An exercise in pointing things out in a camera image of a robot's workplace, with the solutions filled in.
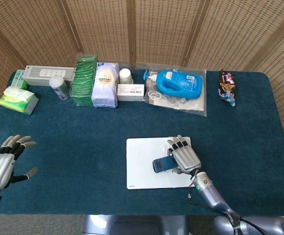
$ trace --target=robotic hand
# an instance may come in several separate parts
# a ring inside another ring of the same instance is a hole
[[[178,135],[171,145],[171,153],[183,173],[191,175],[188,202],[222,214],[215,218],[214,226],[219,235],[284,235],[284,218],[278,216],[240,217],[222,198],[206,172],[199,172],[201,162],[185,139]],[[195,186],[208,206],[191,200],[191,186]]]
[[[34,167],[25,175],[14,175],[16,160],[20,154],[27,148],[34,146],[36,143],[30,140],[30,136],[20,137],[20,135],[8,137],[0,147],[0,191],[9,187],[12,183],[30,179],[37,168]]]

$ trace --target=white power strip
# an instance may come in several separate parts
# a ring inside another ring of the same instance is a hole
[[[32,86],[49,86],[48,81],[54,75],[63,77],[70,84],[74,77],[74,68],[27,65],[23,79]]]

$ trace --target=table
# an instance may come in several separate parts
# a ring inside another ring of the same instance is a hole
[[[132,71],[136,84],[143,72]],[[30,86],[40,98],[31,116],[0,107],[0,145],[10,135],[31,135],[38,145],[21,155],[15,174],[39,171],[1,193],[0,213],[212,214],[187,203],[187,188],[126,189],[126,139],[181,134],[232,209],[284,215],[284,134],[269,80],[233,74],[235,107],[218,96],[218,72],[207,72],[207,117],[144,102],[78,107],[50,87]],[[193,199],[204,203],[196,191]]]

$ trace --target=blue detergent bottle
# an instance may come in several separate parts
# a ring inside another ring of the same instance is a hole
[[[147,73],[148,70],[144,73],[144,80],[149,78],[156,82],[158,89],[164,94],[186,99],[200,97],[203,86],[202,76],[171,70],[161,71],[150,76]]]

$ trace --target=white board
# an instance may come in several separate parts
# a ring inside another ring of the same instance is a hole
[[[191,139],[184,137],[189,145]],[[153,160],[166,157],[171,147],[166,138],[127,139],[127,189],[182,188],[191,183],[191,176],[173,170],[155,173]]]

